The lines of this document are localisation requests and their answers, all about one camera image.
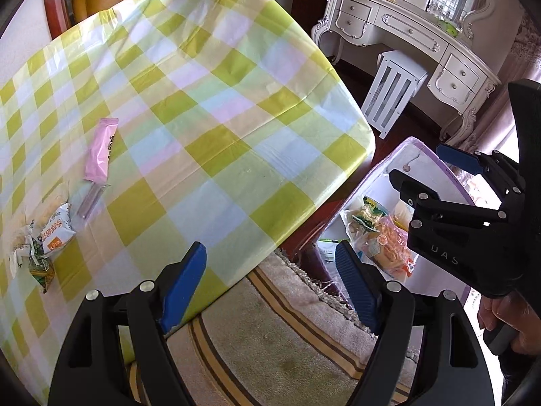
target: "drawer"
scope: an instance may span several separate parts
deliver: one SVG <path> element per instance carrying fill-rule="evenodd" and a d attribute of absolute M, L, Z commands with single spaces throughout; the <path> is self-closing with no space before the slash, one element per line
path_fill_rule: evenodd
<path fill-rule="evenodd" d="M 433 32 L 384 6 L 378 10 L 375 25 L 406 40 L 437 62 L 440 61 L 448 46 L 447 42 Z"/>
<path fill-rule="evenodd" d="M 440 100 L 464 111 L 475 94 L 449 70 L 438 65 L 428 87 Z"/>
<path fill-rule="evenodd" d="M 445 68 L 472 90 L 479 80 L 479 75 L 452 53 L 449 56 L 449 59 L 447 59 Z"/>
<path fill-rule="evenodd" d="M 368 21 L 363 21 L 346 12 L 338 11 L 335 26 L 338 31 L 342 32 L 348 39 L 359 40 L 367 35 L 367 30 L 373 25 Z"/>
<path fill-rule="evenodd" d="M 369 20 L 371 10 L 372 8 L 370 6 L 353 0 L 342 0 L 342 3 L 340 3 L 341 12 L 348 13 L 364 21 Z"/>

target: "black sleeve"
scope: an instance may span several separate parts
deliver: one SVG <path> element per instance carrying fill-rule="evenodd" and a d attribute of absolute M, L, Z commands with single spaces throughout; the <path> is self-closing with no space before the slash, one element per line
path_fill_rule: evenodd
<path fill-rule="evenodd" d="M 532 364 L 535 356 L 517 354 L 508 347 L 499 357 L 501 372 L 504 375 L 504 385 L 501 391 L 501 402 L 504 403 L 518 388 Z"/>

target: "metal screw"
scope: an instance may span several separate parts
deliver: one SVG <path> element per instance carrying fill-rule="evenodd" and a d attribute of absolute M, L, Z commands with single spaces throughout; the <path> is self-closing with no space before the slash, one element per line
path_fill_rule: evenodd
<path fill-rule="evenodd" d="M 144 283 L 141 283 L 141 285 L 139 286 L 139 290 L 141 290 L 142 292 L 149 292 L 153 290 L 153 288 L 154 288 L 154 283 L 152 281 L 145 281 Z"/>
<path fill-rule="evenodd" d="M 85 298 L 87 298 L 87 300 L 94 300 L 96 299 L 97 297 L 99 296 L 99 291 L 98 290 L 90 290 L 87 295 L 85 296 Z"/>
<path fill-rule="evenodd" d="M 400 290 L 402 290 L 402 285 L 396 281 L 389 281 L 387 283 L 387 290 L 393 293 L 398 293 Z"/>
<path fill-rule="evenodd" d="M 456 293 L 453 290 L 443 290 L 443 297 L 447 300 L 455 300 Z"/>

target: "human hand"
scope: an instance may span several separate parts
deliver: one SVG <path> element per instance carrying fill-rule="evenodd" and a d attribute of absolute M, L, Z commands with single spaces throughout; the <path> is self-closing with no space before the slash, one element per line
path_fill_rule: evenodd
<path fill-rule="evenodd" d="M 481 329 L 493 330 L 498 319 L 513 327 L 519 335 L 511 342 L 518 354 L 541 355 L 541 319 L 518 293 L 502 299 L 481 298 L 477 320 Z"/>

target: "baseboard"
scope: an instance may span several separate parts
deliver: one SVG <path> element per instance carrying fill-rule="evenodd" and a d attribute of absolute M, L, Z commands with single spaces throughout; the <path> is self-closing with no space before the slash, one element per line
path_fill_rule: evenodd
<path fill-rule="evenodd" d="M 335 69 L 338 73 L 348 75 L 348 77 L 356 80 L 366 87 L 370 87 L 372 85 L 372 81 L 374 81 L 374 77 L 372 75 L 344 60 L 339 61 L 336 64 Z M 419 124 L 420 127 L 439 138 L 442 127 L 440 127 L 436 122 L 434 122 L 434 120 L 424 114 L 420 108 L 416 107 L 411 102 L 408 102 L 402 114 L 410 116 Z"/>

